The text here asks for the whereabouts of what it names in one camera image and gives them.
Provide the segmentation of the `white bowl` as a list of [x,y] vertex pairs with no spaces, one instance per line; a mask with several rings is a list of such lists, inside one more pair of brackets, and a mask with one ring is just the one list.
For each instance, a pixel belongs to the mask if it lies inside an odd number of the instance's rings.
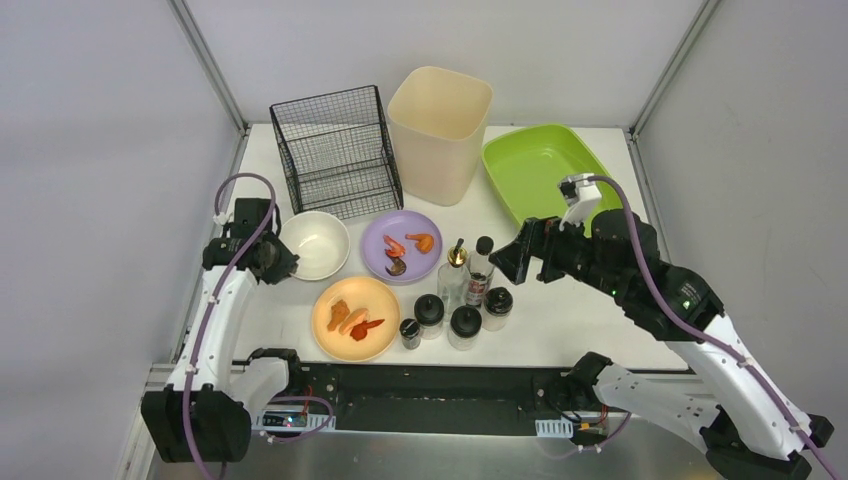
[[298,280],[325,280],[341,270],[349,258],[349,232],[341,220],[329,213],[306,211],[294,215],[282,224],[279,237],[299,257],[292,274]]

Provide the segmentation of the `clear glass oil bottle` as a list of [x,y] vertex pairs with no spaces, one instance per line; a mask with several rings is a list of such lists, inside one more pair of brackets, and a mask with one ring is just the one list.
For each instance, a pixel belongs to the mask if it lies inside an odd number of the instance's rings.
[[456,244],[447,250],[447,260],[437,272],[437,295],[442,301],[445,318],[465,304],[469,271],[464,243],[463,238],[457,239]]

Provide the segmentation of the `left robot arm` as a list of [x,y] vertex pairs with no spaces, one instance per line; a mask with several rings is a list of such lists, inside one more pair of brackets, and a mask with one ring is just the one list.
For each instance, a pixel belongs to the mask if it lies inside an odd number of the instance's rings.
[[298,256],[278,238],[279,209],[269,199],[240,198],[222,236],[202,252],[202,293],[192,330],[165,386],[148,391],[143,420],[166,463],[234,463],[244,458],[254,418],[288,382],[292,355],[261,354],[231,375],[237,336],[261,283],[297,269]]

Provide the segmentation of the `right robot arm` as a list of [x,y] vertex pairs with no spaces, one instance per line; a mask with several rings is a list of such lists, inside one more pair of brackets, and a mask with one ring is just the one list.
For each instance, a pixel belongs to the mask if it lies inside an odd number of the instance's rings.
[[726,479],[811,474],[807,454],[827,444],[832,423],[778,391],[707,282],[660,258],[651,225],[621,209],[597,214],[589,226],[532,217],[490,261],[521,284],[532,258],[542,263],[540,282],[571,277],[611,297],[638,328],[683,359],[711,397],[699,400],[650,382],[596,352],[584,354],[565,376],[572,393],[677,435]]

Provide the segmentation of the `red label sauce bottle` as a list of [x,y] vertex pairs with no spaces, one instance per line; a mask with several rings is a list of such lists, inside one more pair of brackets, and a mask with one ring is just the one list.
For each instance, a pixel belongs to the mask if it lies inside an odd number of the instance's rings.
[[465,304],[471,307],[480,307],[488,291],[495,266],[490,262],[489,256],[494,250],[494,240],[489,236],[478,238],[475,250],[470,254],[467,261],[469,281],[465,294]]

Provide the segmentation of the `black lid seasoning jar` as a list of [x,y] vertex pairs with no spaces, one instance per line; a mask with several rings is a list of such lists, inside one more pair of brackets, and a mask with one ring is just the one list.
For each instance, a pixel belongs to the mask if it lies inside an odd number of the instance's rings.
[[460,306],[451,315],[448,340],[460,351],[470,350],[482,329],[482,316],[471,306]]

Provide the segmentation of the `orange plate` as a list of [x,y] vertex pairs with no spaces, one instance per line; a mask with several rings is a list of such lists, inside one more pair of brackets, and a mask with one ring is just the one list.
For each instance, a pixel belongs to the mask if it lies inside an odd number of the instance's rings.
[[336,360],[372,360],[394,343],[402,320],[400,303],[386,284],[350,277],[328,287],[314,304],[312,333]]

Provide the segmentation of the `black lid spice jar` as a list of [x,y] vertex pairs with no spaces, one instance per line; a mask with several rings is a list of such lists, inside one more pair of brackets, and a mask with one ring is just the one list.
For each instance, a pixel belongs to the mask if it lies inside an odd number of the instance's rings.
[[414,317],[417,320],[423,340],[438,338],[443,332],[445,306],[435,294],[424,294],[414,304]]

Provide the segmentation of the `pink sausage slice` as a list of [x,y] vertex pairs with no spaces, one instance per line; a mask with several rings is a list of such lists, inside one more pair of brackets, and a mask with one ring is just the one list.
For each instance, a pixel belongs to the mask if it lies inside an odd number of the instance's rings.
[[370,312],[367,308],[359,308],[352,311],[347,319],[344,320],[338,327],[338,333],[341,335],[348,335],[356,324],[362,321],[367,321],[369,316]]

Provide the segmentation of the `red shrimp piece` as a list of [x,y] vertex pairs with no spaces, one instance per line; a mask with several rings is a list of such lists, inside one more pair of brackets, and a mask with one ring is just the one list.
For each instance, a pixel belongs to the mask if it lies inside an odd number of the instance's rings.
[[384,319],[362,321],[356,324],[350,331],[350,337],[355,341],[364,340],[371,329],[377,328],[384,323]]

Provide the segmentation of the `dark brown shrimp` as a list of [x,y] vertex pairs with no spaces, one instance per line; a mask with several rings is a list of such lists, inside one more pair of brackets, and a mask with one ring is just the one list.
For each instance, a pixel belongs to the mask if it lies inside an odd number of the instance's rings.
[[391,265],[385,268],[388,275],[399,277],[407,270],[407,265],[401,257],[390,257]]

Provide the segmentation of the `orange shrimp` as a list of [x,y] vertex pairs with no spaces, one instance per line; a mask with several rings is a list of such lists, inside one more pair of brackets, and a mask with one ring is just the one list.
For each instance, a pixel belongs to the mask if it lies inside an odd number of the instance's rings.
[[383,236],[383,241],[386,244],[387,248],[385,249],[385,254],[388,257],[403,257],[406,253],[405,247],[394,240],[388,235]]

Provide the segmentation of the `purple plate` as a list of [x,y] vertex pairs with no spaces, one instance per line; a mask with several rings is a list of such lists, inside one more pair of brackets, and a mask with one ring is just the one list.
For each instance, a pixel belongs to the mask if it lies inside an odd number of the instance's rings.
[[443,241],[427,216],[408,210],[387,213],[372,221],[360,238],[367,269],[395,284],[422,280],[440,262]]

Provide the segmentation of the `small pepper shaker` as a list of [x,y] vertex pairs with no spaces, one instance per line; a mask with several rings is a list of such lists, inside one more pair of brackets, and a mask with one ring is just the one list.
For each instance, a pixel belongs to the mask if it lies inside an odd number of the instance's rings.
[[402,345],[407,350],[415,350],[421,343],[421,326],[414,318],[404,319],[399,327]]

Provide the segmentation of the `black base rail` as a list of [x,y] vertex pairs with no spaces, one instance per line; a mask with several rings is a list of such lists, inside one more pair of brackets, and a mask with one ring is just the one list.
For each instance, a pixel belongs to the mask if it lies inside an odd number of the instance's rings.
[[303,363],[277,405],[296,394],[329,402],[335,429],[531,436],[539,420],[587,421],[602,406],[565,368]]

